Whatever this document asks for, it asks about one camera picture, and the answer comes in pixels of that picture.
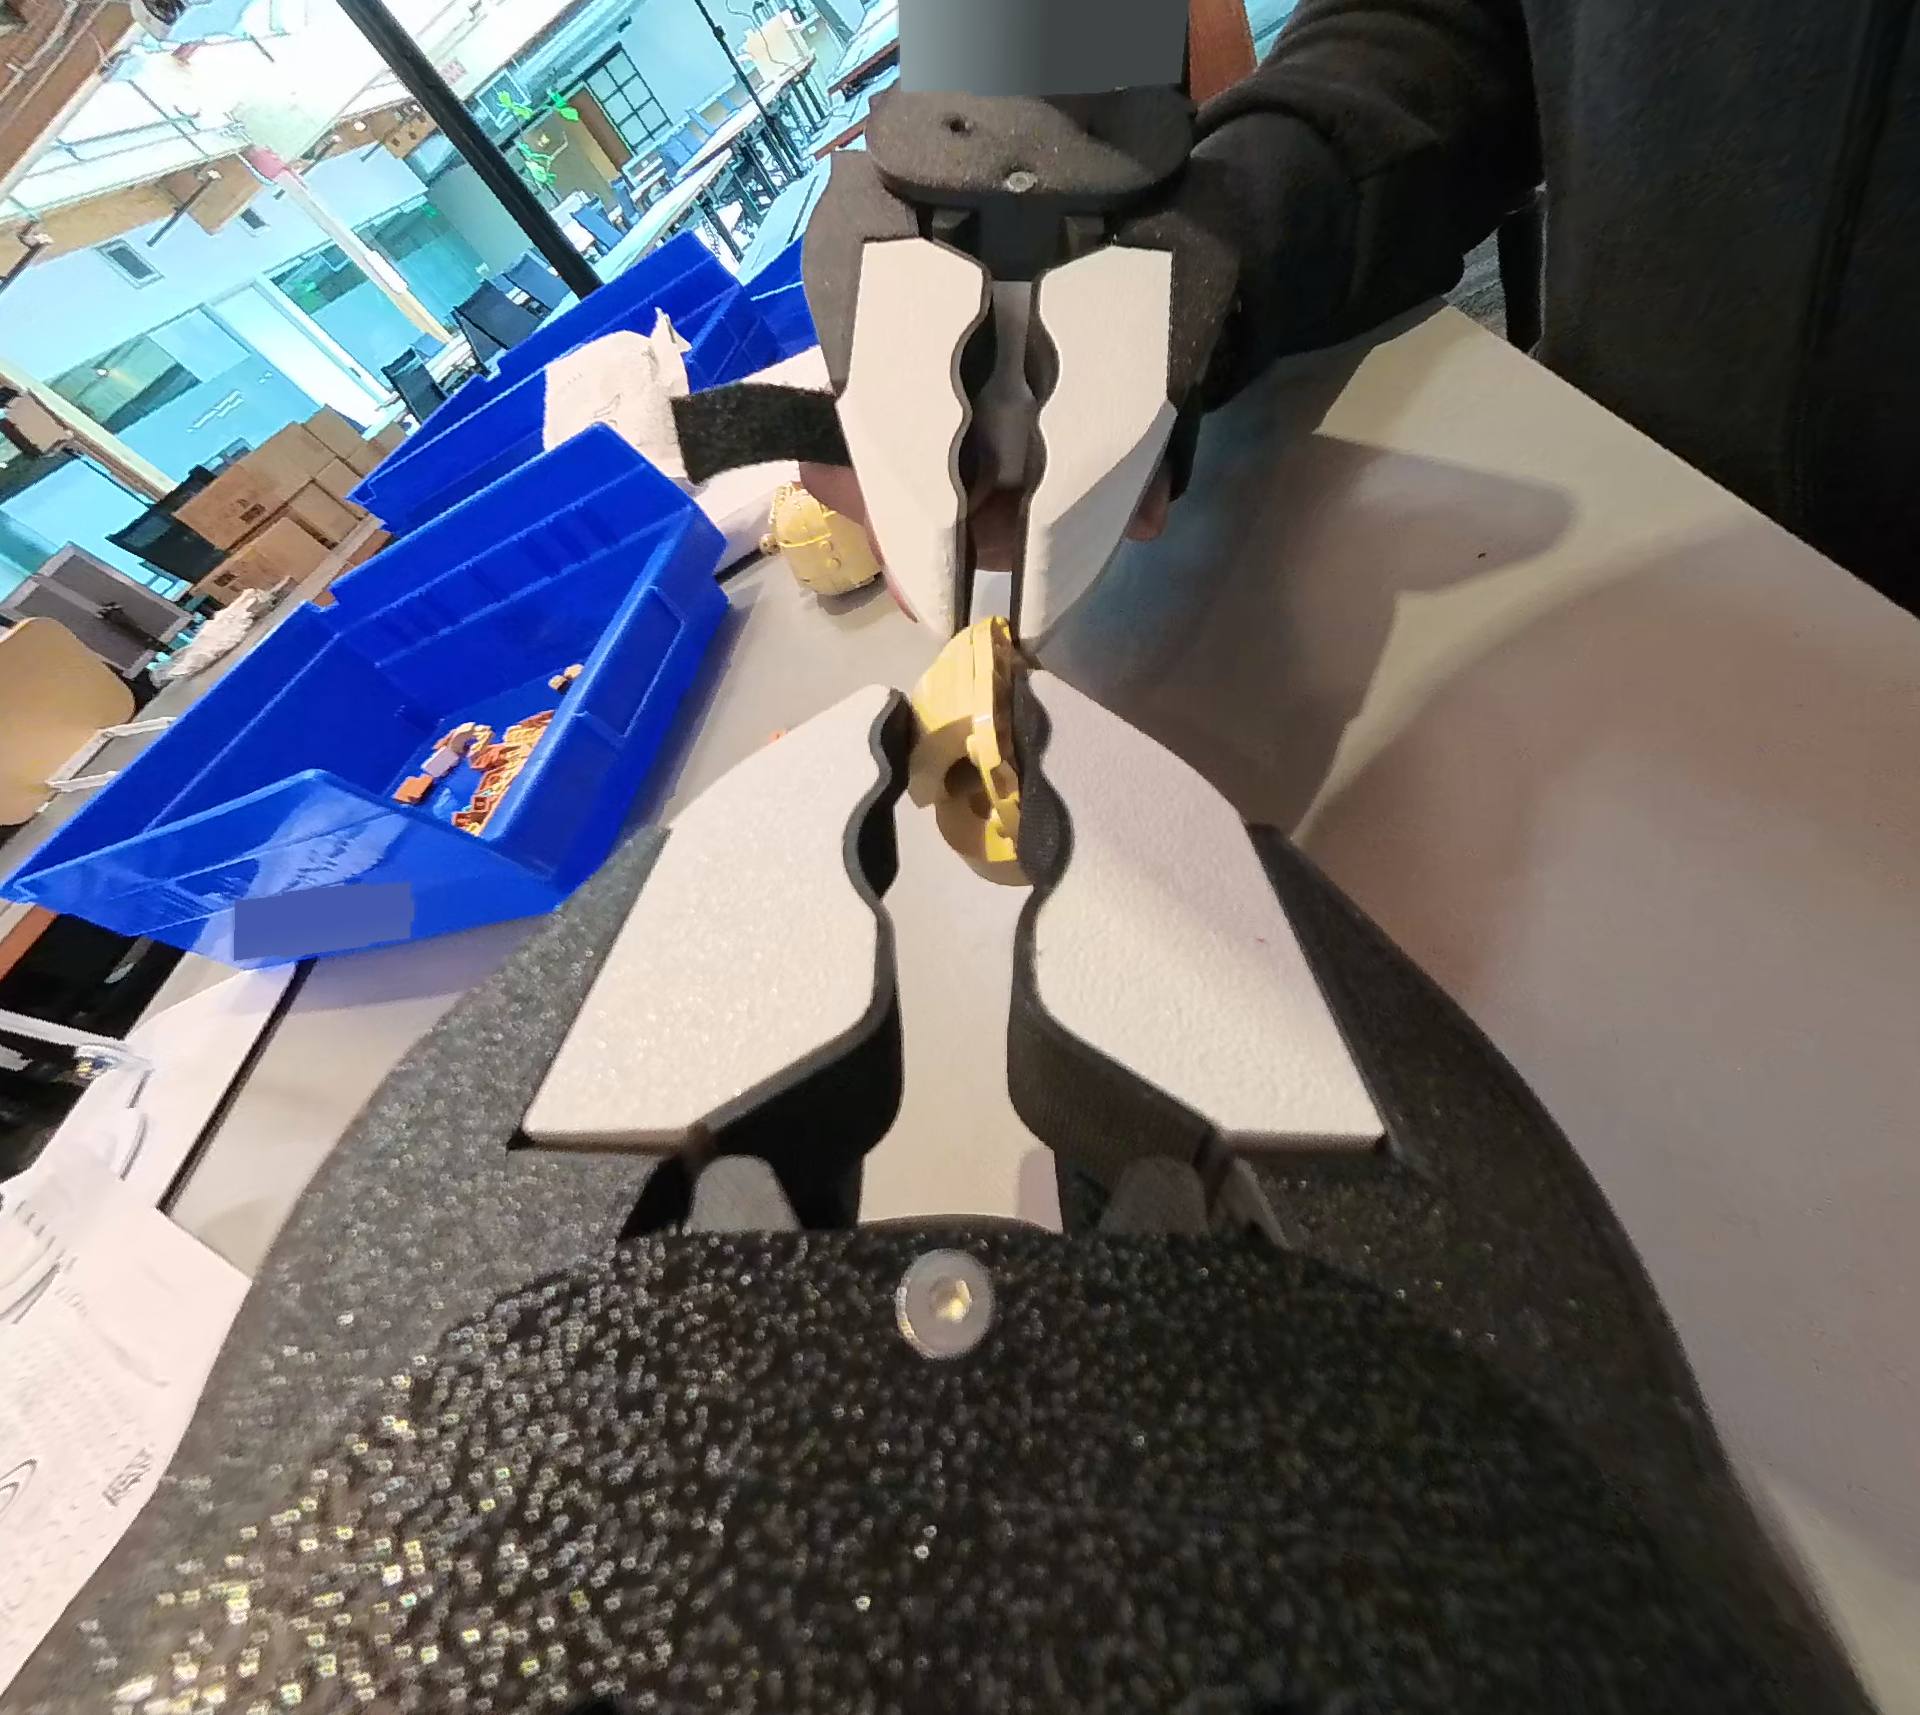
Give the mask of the black equipment case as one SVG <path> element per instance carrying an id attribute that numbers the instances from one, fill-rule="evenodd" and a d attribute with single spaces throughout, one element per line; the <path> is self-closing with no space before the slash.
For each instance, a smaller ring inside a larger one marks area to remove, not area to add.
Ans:
<path id="1" fill-rule="evenodd" d="M 201 619 L 96 555 L 66 544 L 3 600 L 3 622 L 56 622 L 106 669 L 135 686 Z"/>

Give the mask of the white crumpled bag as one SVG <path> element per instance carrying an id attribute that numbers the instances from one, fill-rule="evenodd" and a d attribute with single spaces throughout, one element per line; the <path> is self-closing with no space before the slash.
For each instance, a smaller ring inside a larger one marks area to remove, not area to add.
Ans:
<path id="1" fill-rule="evenodd" d="M 675 408 L 690 399 L 690 344 L 664 309 L 647 331 L 611 331 L 550 363 L 543 377 L 543 452 L 605 427 L 658 475 L 687 479 Z"/>

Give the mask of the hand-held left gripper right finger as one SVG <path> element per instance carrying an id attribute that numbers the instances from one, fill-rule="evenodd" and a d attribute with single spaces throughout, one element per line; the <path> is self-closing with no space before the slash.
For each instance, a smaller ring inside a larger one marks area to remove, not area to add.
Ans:
<path id="1" fill-rule="evenodd" d="M 1007 1095 L 1105 1187 L 1174 1162 L 1350 1168 L 1386 1123 L 1248 825 L 1177 753 L 1052 672 L 1016 692 L 1030 877 Z"/>

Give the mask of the tan curved brick assembly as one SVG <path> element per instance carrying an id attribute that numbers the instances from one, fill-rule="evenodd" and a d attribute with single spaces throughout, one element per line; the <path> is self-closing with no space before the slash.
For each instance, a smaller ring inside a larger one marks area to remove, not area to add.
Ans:
<path id="1" fill-rule="evenodd" d="M 928 811 L 948 849 L 992 887 L 1023 888 L 1020 768 L 1012 687 L 1023 658 L 1007 619 L 948 639 L 910 692 L 906 796 Z"/>

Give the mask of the blue plastic bin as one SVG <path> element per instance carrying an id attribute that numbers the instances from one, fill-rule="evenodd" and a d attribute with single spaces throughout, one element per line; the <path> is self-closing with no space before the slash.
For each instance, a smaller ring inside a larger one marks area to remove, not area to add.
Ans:
<path id="1" fill-rule="evenodd" d="M 690 344 L 694 392 L 733 385 L 779 363 L 740 280 L 693 234 L 664 241 L 611 275 L 594 295 L 554 313 L 498 360 L 486 378 L 463 385 L 405 436 L 359 484 L 355 505 L 391 537 L 445 515 L 491 479 L 540 455 L 543 377 L 550 363 L 611 331 L 647 331 L 664 309 Z"/>
<path id="2" fill-rule="evenodd" d="M 754 301 L 760 320 L 779 348 L 779 360 L 790 360 L 820 344 L 804 289 L 804 238 L 757 259 L 754 268 L 742 264 L 740 288 Z"/>
<path id="3" fill-rule="evenodd" d="M 60 823 L 3 898 L 235 966 L 233 913 L 412 892 L 409 939 L 540 916 L 608 860 L 728 611 L 724 532 L 608 429 L 575 436 L 303 605 Z M 546 711 L 480 835 L 390 795 L 461 721 Z"/>

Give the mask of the pile of tan brown bricks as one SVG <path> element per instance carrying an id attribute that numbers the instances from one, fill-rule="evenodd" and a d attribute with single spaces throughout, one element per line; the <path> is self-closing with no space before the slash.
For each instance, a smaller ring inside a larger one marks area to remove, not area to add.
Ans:
<path id="1" fill-rule="evenodd" d="M 458 832 L 480 835 L 554 726 L 557 704 L 580 676 L 580 662 L 565 665 L 547 676 L 550 704 L 502 726 L 461 721 L 445 731 L 397 779 L 390 800 L 397 809 L 429 811 Z"/>

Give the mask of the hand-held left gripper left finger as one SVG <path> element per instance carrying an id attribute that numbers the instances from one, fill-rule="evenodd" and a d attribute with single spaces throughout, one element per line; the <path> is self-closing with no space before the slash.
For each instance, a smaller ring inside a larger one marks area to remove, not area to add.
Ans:
<path id="1" fill-rule="evenodd" d="M 850 1229 L 902 1104 L 895 803 L 906 699 L 867 686 L 669 823 L 519 1139 L 757 1158 L 804 1229 Z"/>

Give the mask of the person's right hand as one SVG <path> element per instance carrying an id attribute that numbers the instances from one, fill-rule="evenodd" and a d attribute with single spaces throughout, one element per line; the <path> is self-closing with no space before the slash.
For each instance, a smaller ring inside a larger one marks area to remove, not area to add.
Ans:
<path id="1" fill-rule="evenodd" d="M 881 582 L 895 603 L 895 608 L 917 619 L 917 611 L 899 590 L 893 572 L 884 565 L 877 530 L 866 513 L 866 495 L 856 475 L 849 466 L 828 463 L 799 463 L 799 484 L 827 505 L 832 513 L 849 518 L 867 536 L 867 547 L 881 565 Z M 1152 483 L 1147 484 L 1129 523 L 1123 530 L 1127 541 L 1152 544 L 1166 530 L 1166 515 L 1174 502 L 1174 466 L 1163 461 Z M 974 565 L 982 572 L 1009 572 L 1017 561 L 1017 515 L 1020 500 L 1012 488 L 978 488 L 970 500 L 970 547 Z"/>

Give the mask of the white printed paper bag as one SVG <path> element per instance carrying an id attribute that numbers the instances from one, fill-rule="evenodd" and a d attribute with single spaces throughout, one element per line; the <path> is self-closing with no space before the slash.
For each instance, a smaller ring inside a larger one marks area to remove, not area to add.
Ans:
<path id="1" fill-rule="evenodd" d="M 291 970 L 132 1029 L 3 1183 L 3 1686 L 153 1498 L 239 1314 L 244 1274 L 160 1200 Z"/>

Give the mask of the grey desk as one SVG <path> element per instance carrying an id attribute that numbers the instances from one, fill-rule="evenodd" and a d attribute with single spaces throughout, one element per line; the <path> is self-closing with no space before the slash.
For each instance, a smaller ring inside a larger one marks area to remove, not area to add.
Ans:
<path id="1" fill-rule="evenodd" d="M 1115 1187 L 946 864 L 850 1229 L 523 1115 L 667 831 L 384 1079 L 73 1712 L 1917 1705 L 1917 625 L 1450 313 L 1042 669 L 1254 832 L 1386 1123 Z"/>

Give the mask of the black pole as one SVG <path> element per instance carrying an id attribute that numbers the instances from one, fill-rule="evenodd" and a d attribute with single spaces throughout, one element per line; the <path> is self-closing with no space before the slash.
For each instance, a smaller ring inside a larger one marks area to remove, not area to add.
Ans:
<path id="1" fill-rule="evenodd" d="M 477 181 L 494 196 L 500 209 L 512 214 L 529 245 L 554 268 L 561 285 L 589 299 L 600 289 L 600 275 L 586 257 L 565 238 L 557 218 L 543 207 L 540 196 L 519 178 L 515 164 L 500 153 L 491 136 L 470 115 L 466 103 L 451 89 L 445 76 L 430 65 L 426 51 L 412 39 L 404 23 L 384 0 L 334 0 L 361 39 L 377 54 L 397 85 L 423 106 L 441 136 L 452 146 Z"/>

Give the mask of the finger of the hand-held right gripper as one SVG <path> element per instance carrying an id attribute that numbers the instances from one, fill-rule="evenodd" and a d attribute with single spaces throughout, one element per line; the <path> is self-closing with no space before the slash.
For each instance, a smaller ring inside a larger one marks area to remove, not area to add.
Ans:
<path id="1" fill-rule="evenodd" d="M 1038 461 L 1012 575 L 1012 630 L 1030 653 L 1097 589 L 1163 466 L 1177 420 L 1170 288 L 1174 257 L 1137 245 L 1102 245 L 1035 282 Z"/>
<path id="2" fill-rule="evenodd" d="M 863 249 L 841 433 L 856 522 L 910 619 L 938 642 L 970 615 L 974 515 L 991 483 L 962 358 L 991 319 L 984 268 L 932 241 Z"/>

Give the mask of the light wooden chair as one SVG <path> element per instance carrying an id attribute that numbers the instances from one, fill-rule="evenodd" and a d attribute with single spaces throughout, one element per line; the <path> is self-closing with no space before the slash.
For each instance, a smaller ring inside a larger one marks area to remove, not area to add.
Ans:
<path id="1" fill-rule="evenodd" d="M 135 708 L 128 682 L 64 625 L 3 625 L 3 831 L 39 813 L 46 777 Z"/>

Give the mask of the stack of cardboard boxes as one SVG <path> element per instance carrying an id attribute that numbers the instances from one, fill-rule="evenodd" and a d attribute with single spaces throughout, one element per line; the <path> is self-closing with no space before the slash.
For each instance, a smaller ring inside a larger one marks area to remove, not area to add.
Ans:
<path id="1" fill-rule="evenodd" d="M 227 605 L 317 572 L 367 518 L 355 490 L 401 438 L 404 427 L 367 438 L 320 408 L 223 466 L 178 507 L 178 523 L 214 552 L 210 568 L 178 575 L 185 597 Z"/>

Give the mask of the yellowish tan brick cluster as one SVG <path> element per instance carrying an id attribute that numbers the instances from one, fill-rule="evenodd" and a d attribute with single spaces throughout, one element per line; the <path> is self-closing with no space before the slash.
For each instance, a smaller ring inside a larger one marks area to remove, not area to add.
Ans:
<path id="1" fill-rule="evenodd" d="M 799 589 L 820 603 L 863 593 L 881 580 L 866 530 L 799 483 L 772 490 L 757 552 L 779 561 Z"/>

